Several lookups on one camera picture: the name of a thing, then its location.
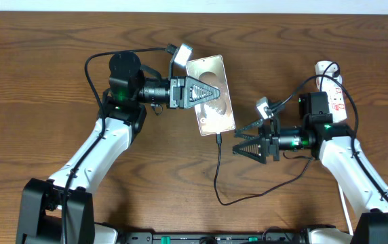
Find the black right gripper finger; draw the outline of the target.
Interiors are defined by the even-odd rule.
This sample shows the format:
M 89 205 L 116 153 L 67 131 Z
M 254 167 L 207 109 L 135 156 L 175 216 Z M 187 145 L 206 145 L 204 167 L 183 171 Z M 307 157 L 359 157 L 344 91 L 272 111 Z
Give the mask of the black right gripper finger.
M 234 131 L 234 137 L 235 138 L 242 138 L 244 140 L 251 140 L 253 138 L 256 138 L 256 135 L 245 134 L 245 131 L 250 131 L 254 128 L 259 128 L 261 125 L 263 125 L 263 123 L 264 123 L 264 120 L 259 119 L 257 121 L 250 123 L 249 125 L 246 125 L 245 127 L 242 127 L 240 129 L 236 129 Z
M 264 159 L 260 136 L 242 134 L 241 136 L 237 137 L 243 139 L 243 141 L 233 146 L 232 151 L 234 155 L 245 156 L 253 160 Z

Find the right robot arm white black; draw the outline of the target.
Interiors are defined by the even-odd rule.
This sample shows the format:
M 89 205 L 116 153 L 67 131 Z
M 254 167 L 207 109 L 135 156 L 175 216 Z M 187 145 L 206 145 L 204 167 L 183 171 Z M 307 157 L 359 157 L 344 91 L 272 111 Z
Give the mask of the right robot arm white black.
M 304 228 L 292 243 L 388 243 L 388 185 L 363 153 L 355 132 L 334 123 L 325 92 L 303 94 L 298 103 L 302 125 L 281 127 L 279 105 L 259 100 L 262 119 L 235 132 L 242 142 L 233 152 L 265 163 L 269 156 L 279 160 L 287 150 L 308 149 L 342 188 L 359 219 L 353 233 L 320 224 Z

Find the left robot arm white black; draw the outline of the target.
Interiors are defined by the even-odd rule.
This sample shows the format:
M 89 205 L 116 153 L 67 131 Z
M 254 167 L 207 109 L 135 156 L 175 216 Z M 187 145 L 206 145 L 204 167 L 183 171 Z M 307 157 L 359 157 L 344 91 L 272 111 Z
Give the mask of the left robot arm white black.
M 120 243 L 116 228 L 95 221 L 93 194 L 140 133 L 146 104 L 187 109 L 219 98 L 218 88 L 196 78 L 163 78 L 142 64 L 138 52 L 108 52 L 110 87 L 96 96 L 94 129 L 61 169 L 47 180 L 32 178 L 25 185 L 17 243 Z

